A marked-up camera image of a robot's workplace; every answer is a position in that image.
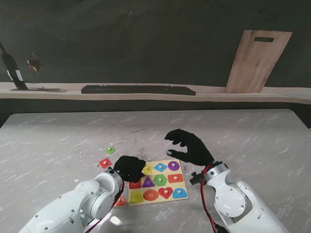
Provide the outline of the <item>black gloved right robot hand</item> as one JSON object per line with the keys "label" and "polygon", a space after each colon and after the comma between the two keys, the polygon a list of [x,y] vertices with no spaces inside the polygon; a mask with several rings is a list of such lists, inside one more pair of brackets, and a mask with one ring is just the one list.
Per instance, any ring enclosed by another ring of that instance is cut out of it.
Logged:
{"label": "black gloved right robot hand", "polygon": [[173,145],[179,144],[180,147],[187,148],[187,152],[168,150],[166,154],[170,157],[197,166],[207,166],[215,161],[203,141],[193,133],[176,129],[167,133],[164,139],[171,141]]}

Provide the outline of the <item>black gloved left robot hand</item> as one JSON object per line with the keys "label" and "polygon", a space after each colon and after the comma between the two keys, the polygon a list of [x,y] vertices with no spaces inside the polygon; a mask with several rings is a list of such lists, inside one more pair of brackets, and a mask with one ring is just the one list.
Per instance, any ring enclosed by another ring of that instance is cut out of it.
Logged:
{"label": "black gloved left robot hand", "polygon": [[121,156],[115,163],[113,170],[116,171],[125,182],[137,183],[143,177],[142,170],[146,162],[135,156]]}

